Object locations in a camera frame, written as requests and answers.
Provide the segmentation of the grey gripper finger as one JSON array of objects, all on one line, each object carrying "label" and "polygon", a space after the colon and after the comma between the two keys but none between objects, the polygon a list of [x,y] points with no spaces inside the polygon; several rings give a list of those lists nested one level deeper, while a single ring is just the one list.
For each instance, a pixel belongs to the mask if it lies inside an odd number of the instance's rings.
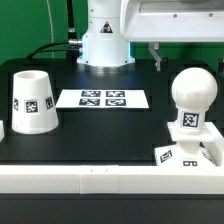
[{"label": "grey gripper finger", "polygon": [[224,58],[219,58],[218,73],[224,75]]}]

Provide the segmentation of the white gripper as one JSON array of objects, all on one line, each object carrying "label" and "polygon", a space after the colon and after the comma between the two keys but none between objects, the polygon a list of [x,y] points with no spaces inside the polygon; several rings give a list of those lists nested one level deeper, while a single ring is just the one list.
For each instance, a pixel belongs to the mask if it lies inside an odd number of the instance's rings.
[{"label": "white gripper", "polygon": [[158,71],[167,58],[157,42],[223,42],[224,0],[122,0],[121,34],[130,42],[150,42]]}]

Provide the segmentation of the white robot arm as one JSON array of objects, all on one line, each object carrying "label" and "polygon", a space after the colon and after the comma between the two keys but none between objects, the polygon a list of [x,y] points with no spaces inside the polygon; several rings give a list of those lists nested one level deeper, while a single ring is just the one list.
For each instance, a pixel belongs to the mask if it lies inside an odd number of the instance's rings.
[{"label": "white robot arm", "polygon": [[224,42],[224,0],[87,0],[88,29],[78,63],[99,72],[135,62],[132,42],[147,42],[159,71],[161,43]]}]

